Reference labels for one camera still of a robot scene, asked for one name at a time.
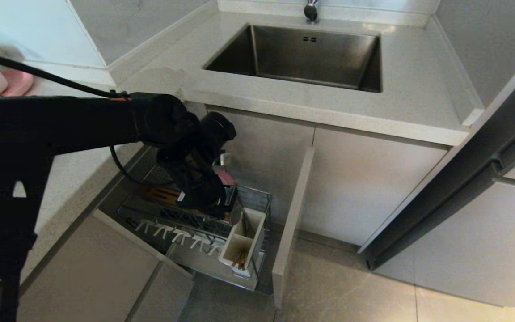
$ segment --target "kitchen sink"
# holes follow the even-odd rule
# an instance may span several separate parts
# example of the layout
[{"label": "kitchen sink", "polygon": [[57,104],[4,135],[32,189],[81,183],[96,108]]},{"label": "kitchen sink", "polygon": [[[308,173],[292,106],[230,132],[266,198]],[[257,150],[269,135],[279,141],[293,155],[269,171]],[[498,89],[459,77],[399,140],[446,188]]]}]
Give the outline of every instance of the kitchen sink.
[{"label": "kitchen sink", "polygon": [[382,92],[380,42],[374,35],[250,25],[205,69]]}]

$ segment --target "robotic arm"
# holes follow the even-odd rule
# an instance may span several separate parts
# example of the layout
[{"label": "robotic arm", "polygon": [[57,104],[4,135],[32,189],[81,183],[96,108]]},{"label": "robotic arm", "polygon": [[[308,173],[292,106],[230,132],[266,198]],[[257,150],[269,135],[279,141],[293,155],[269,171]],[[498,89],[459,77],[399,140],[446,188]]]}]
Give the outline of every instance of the robotic arm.
[{"label": "robotic arm", "polygon": [[[158,163],[186,195],[179,206],[223,218],[225,189],[212,163],[235,136],[224,116],[199,120],[167,94],[0,97],[0,321],[16,318],[20,272],[55,155],[142,141],[159,149]],[[17,182],[26,198],[13,196]]]}]

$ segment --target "gray floor tile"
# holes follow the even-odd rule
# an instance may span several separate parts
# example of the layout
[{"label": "gray floor tile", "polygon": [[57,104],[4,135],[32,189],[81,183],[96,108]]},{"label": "gray floor tile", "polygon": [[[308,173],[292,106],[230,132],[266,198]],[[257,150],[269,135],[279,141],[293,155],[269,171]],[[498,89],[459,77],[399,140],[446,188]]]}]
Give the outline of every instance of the gray floor tile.
[{"label": "gray floor tile", "polygon": [[276,322],[416,322],[415,288],[367,271],[355,253],[298,240]]},{"label": "gray floor tile", "polygon": [[179,322],[272,322],[273,296],[197,274]]}]

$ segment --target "pink item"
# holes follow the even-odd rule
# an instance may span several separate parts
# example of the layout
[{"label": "pink item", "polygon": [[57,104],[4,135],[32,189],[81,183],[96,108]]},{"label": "pink item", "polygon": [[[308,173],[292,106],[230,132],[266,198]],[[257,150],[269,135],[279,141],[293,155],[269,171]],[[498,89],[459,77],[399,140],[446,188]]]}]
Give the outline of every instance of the pink item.
[{"label": "pink item", "polygon": [[2,73],[9,86],[1,96],[23,96],[33,85],[33,75],[10,69]]},{"label": "pink item", "polygon": [[214,172],[220,177],[223,185],[225,186],[235,186],[236,183],[233,181],[233,178],[229,173],[222,170],[214,170]]}]

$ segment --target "tile floor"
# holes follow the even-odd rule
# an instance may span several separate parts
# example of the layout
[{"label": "tile floor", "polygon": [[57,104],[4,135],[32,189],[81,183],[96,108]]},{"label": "tile floor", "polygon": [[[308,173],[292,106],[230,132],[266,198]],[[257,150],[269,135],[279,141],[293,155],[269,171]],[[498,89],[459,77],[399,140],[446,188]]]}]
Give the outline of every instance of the tile floor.
[{"label": "tile floor", "polygon": [[283,308],[272,296],[196,275],[180,322],[515,322],[515,308],[372,274],[351,251],[298,239]]}]

